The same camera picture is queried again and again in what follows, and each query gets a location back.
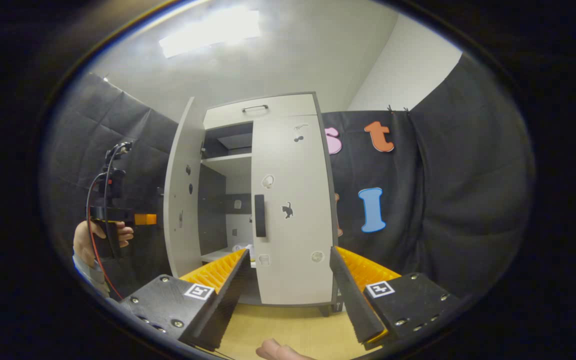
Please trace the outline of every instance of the black curtain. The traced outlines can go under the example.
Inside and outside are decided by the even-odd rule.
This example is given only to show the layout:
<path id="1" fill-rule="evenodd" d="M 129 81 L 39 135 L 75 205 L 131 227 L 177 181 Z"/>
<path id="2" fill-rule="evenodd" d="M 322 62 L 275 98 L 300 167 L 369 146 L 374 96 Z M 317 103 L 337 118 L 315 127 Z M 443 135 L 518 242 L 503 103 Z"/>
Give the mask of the black curtain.
<path id="1" fill-rule="evenodd" d="M 522 117 L 484 68 L 462 55 L 409 112 L 327 112 L 323 121 L 343 144 L 330 155 L 339 246 L 402 274 L 423 272 L 460 297 L 510 264 L 535 169 Z M 393 151 L 373 147 L 364 127 L 374 121 L 390 128 Z M 358 193 L 375 187 L 386 228 L 365 233 Z"/>
<path id="2" fill-rule="evenodd" d="M 163 196 L 170 147 L 178 124 L 89 73 L 64 96 L 43 149 L 42 189 L 46 221 L 58 255 L 73 265 L 75 227 L 85 219 L 86 196 L 101 172 L 105 153 L 134 141 L 132 150 L 113 162 L 126 171 L 116 207 L 158 214 L 157 225 L 134 228 L 125 258 L 104 263 L 117 290 L 126 296 L 159 274 L 170 274 L 163 233 Z"/>

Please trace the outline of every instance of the wooden floor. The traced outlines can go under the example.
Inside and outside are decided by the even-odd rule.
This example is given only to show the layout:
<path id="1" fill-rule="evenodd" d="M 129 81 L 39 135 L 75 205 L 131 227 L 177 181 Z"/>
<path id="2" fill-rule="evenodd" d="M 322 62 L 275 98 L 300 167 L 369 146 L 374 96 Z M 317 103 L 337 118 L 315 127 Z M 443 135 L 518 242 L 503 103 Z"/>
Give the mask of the wooden floor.
<path id="1" fill-rule="evenodd" d="M 317 307 L 266 307 L 240 303 L 217 351 L 236 360 L 258 360 L 261 358 L 255 350 L 268 338 L 316 360 L 348 360 L 381 349 L 364 350 L 357 342 L 347 312 L 323 317 Z"/>

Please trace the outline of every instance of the ceiling light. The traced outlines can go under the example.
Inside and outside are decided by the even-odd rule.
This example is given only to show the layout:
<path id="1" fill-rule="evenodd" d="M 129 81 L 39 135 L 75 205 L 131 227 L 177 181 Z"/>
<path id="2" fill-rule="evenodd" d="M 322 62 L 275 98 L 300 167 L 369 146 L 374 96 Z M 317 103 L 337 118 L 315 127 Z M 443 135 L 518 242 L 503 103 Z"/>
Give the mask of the ceiling light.
<path id="1" fill-rule="evenodd" d="M 161 39 L 159 45 L 165 57 L 171 58 L 211 44 L 236 44 L 259 35 L 259 11 L 233 7 L 218 11 L 204 21 L 188 24 Z"/>

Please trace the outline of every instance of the cabinet shelf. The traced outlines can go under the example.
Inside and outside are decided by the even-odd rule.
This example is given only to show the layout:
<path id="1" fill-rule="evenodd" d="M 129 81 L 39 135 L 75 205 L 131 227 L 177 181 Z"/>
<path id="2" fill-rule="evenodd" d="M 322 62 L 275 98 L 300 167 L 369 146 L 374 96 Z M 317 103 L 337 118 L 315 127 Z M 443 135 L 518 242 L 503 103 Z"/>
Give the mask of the cabinet shelf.
<path id="1" fill-rule="evenodd" d="M 238 153 L 237 155 L 211 157 L 201 160 L 201 164 L 217 171 L 217 173 L 226 178 L 250 176 L 251 163 L 252 153 Z"/>

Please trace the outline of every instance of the blue letter i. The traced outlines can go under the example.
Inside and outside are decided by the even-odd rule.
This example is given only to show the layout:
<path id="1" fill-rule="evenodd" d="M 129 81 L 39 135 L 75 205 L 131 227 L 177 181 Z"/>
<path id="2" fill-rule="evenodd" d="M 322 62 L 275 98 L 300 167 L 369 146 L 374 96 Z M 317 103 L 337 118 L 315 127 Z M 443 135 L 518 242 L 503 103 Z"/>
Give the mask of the blue letter i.
<path id="1" fill-rule="evenodd" d="M 379 187 L 363 189 L 359 191 L 359 198 L 363 199 L 363 210 L 366 216 L 366 223 L 361 227 L 364 233 L 374 233 L 386 227 L 382 220 L 382 207 L 379 202 L 384 191 Z"/>

